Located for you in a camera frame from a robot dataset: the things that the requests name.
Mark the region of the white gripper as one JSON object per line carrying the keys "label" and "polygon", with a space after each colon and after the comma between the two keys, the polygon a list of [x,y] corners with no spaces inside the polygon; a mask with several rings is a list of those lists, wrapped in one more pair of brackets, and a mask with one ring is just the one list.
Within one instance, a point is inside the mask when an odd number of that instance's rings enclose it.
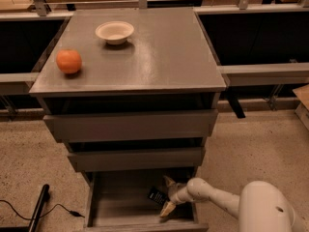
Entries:
{"label": "white gripper", "polygon": [[163,179],[168,188],[168,197],[170,201],[164,203],[160,216],[166,218],[176,209],[176,205],[189,202],[190,195],[187,192],[186,184],[176,183],[172,178],[166,175],[163,176]]}

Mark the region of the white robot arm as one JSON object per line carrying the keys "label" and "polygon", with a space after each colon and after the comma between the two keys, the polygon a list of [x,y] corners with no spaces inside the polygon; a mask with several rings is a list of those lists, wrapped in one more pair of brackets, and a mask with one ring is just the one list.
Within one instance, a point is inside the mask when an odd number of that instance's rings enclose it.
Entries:
{"label": "white robot arm", "polygon": [[210,201],[236,218],[239,232],[305,232],[303,221],[284,194],[264,181],[247,184],[240,195],[214,188],[201,178],[191,178],[186,184],[164,177],[168,201],[160,212],[162,218],[186,202]]}

